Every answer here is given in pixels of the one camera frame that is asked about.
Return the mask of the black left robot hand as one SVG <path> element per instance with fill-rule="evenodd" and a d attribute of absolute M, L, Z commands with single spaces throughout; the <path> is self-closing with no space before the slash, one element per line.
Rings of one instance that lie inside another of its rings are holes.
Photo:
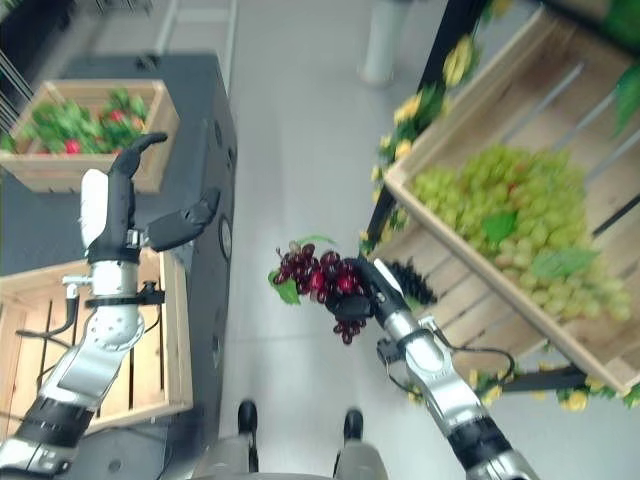
<path fill-rule="evenodd" d="M 180 247 L 200 236 L 214 220 L 221 198 L 220 190 L 215 187 L 203 193 L 192 206 L 151 222 L 139 232 L 139 240 L 130 239 L 129 234 L 137 231 L 133 177 L 140 166 L 141 155 L 149 146 L 167 139 L 165 132 L 143 134 L 116 157 L 107 173 L 104 225 L 86 246 L 89 264 L 104 261 L 137 264 L 143 248 L 163 252 Z"/>

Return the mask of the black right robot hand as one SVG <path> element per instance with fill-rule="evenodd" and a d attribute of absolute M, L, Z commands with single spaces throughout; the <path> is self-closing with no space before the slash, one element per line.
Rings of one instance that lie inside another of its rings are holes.
<path fill-rule="evenodd" d="M 348 258 L 346 264 L 353 268 L 363 292 L 330 296 L 325 306 L 334 316 L 348 321 L 375 318 L 384 326 L 392 314 L 409 311 L 398 281 L 381 259 L 359 256 Z"/>

